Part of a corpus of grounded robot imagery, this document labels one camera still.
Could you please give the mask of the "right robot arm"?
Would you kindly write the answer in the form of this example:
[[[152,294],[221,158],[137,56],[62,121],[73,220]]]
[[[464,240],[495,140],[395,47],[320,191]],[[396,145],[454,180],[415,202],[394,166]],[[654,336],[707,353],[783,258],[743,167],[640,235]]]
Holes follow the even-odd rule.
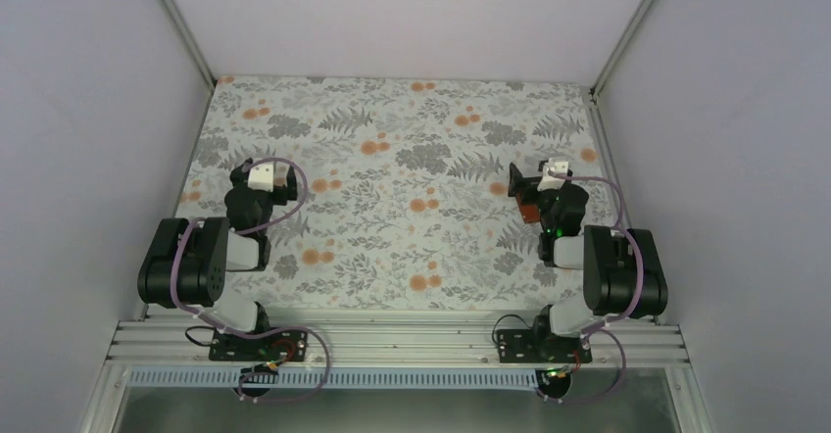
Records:
[[[588,176],[566,161],[548,160],[536,176],[509,167],[508,194],[527,223],[541,227],[538,258],[547,267],[579,270],[583,297],[549,305],[536,316],[530,346],[541,361],[555,361],[568,340],[585,340],[608,324],[665,311],[668,287],[652,232],[586,224]]]

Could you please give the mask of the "brown leather card holder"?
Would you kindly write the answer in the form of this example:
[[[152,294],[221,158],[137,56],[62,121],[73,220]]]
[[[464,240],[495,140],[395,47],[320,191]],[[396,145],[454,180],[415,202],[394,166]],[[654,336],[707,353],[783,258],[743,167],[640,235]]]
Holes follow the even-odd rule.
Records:
[[[537,206],[539,193],[536,190],[526,190],[515,194],[518,210],[524,223],[540,222],[540,211]]]

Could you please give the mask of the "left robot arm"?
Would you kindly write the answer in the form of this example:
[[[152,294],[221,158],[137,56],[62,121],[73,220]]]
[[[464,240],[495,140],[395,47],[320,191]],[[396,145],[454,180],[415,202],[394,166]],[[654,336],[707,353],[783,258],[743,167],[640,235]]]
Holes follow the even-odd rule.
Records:
[[[287,159],[246,160],[230,175],[224,216],[160,221],[138,271],[137,292],[147,305],[178,309],[220,334],[234,336],[234,347],[250,360],[272,346],[272,329],[264,306],[225,287],[230,272],[266,268],[271,243],[268,231],[304,205],[309,185],[305,173]]]

